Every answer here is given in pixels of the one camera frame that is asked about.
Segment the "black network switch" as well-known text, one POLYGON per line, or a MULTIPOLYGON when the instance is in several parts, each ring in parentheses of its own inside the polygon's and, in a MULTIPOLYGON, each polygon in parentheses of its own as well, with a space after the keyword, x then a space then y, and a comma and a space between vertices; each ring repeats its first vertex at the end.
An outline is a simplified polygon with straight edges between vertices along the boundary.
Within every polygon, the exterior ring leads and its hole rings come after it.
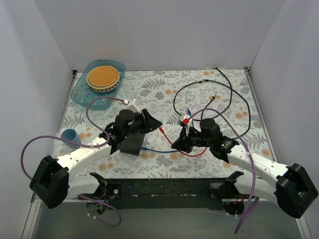
POLYGON ((123 145, 120 148, 120 152, 134 156, 139 156, 144 139, 145 135, 141 133, 137 133, 127 137, 123 141, 123 145))

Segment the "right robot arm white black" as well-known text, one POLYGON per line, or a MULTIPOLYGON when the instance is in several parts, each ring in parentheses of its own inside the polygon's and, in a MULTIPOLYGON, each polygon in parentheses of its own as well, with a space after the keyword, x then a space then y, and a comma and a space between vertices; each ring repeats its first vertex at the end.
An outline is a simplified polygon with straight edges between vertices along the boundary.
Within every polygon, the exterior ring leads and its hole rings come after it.
POLYGON ((305 168, 295 163, 292 166, 277 163, 249 151, 236 140, 222 134, 214 119, 203 119, 200 130, 191 125, 190 116, 179 120, 182 130, 172 144, 173 149, 191 152, 194 146, 208 147, 217 159, 237 165, 253 173, 249 177, 236 171, 223 184, 226 194, 237 198, 241 194, 276 203, 286 214, 299 219, 319 193, 305 168))

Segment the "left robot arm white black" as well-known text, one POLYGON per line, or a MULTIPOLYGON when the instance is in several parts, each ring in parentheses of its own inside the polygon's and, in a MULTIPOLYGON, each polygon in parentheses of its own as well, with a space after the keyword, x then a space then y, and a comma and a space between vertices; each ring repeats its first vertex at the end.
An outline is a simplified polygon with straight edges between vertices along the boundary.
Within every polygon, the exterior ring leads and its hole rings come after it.
POLYGON ((81 194, 90 199, 102 199, 107 192, 107 181, 98 173, 91 172, 82 178, 75 174, 95 161, 108 157, 123 147, 137 155, 145 134, 162 126, 146 109, 140 113, 121 110, 114 122, 108 124, 87 147, 53 158, 44 157, 29 185, 30 189, 49 208, 59 206, 68 197, 81 194))

